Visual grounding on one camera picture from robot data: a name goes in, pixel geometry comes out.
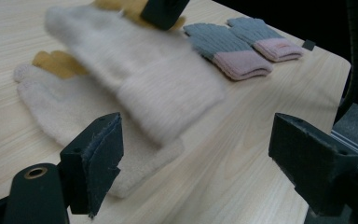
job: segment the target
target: white fuzzy mitten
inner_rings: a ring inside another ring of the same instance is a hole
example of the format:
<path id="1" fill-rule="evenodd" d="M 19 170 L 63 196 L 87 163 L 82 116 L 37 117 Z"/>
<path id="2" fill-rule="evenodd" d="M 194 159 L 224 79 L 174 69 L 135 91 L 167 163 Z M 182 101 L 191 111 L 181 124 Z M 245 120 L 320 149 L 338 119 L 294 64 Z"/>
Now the white fuzzy mitten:
<path id="1" fill-rule="evenodd" d="M 119 198 L 127 197 L 184 150 L 180 139 L 165 146 L 149 139 L 115 97 L 91 76 L 63 80 L 38 67 L 22 64 L 15 69 L 14 79 L 19 82 L 20 98 L 41 129 L 63 147 L 98 117 L 120 113 L 124 156 L 118 165 L 121 172 L 109 190 Z"/>
<path id="2" fill-rule="evenodd" d="M 52 7 L 45 26 L 156 142 L 173 141 L 225 97 L 213 68 L 179 31 L 140 27 L 93 6 Z"/>

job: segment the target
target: wooden table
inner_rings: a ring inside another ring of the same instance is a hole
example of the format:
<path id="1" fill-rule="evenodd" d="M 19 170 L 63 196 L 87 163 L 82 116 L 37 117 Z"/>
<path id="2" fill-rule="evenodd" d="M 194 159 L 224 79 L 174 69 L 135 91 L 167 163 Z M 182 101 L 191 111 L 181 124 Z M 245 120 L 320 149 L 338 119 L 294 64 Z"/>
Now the wooden table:
<path id="1" fill-rule="evenodd" d="M 57 164 L 62 150 L 20 100 L 12 71 L 39 50 L 64 49 L 44 30 L 48 7 L 88 3 L 0 0 L 0 198 L 9 194 L 18 171 Z M 243 16 L 209 0 L 191 0 L 184 15 L 187 24 L 225 24 Z M 304 42 L 278 32 L 299 46 Z M 228 98 L 183 134 L 185 153 L 129 198 L 107 196 L 93 223 L 303 223 L 306 202 L 268 156 L 274 114 L 302 118 L 330 133 L 350 67 L 316 47 L 298 61 L 275 63 L 268 77 L 230 82 L 222 75 Z M 91 223 L 87 216 L 70 219 Z"/>

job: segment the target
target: gray knit glove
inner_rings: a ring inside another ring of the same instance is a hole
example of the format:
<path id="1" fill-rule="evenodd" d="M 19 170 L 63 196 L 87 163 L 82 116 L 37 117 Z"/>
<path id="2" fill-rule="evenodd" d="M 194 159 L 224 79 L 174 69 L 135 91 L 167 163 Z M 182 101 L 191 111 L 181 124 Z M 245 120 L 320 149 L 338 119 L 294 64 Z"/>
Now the gray knit glove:
<path id="1" fill-rule="evenodd" d="M 272 71 L 268 61 L 225 26 L 196 23 L 184 29 L 193 48 L 234 80 L 266 76 Z"/>
<path id="2" fill-rule="evenodd" d="M 303 55 L 301 47 L 270 29 L 263 20 L 242 17 L 227 22 L 232 34 L 273 62 L 293 60 Z"/>

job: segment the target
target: small black tag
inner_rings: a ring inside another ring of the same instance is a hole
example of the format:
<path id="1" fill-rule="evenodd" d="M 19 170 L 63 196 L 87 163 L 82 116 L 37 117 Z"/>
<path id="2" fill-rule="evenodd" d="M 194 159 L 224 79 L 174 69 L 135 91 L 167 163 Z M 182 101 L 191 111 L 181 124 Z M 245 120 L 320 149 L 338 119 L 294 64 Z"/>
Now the small black tag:
<path id="1" fill-rule="evenodd" d="M 315 42 L 307 39 L 307 40 L 305 40 L 305 42 L 304 42 L 302 47 L 304 49 L 308 49 L 308 50 L 312 51 L 313 48 L 315 47 L 315 45 L 316 45 Z"/>

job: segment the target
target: dark background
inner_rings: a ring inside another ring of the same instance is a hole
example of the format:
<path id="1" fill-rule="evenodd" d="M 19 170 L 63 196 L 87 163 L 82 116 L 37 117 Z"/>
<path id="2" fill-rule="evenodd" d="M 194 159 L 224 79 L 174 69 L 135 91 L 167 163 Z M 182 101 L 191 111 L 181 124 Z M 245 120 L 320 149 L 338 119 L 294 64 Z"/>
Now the dark background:
<path id="1" fill-rule="evenodd" d="M 351 62 L 351 42 L 345 0 L 214 1 L 249 17 L 262 19 L 290 35 L 311 40 L 318 47 Z"/>

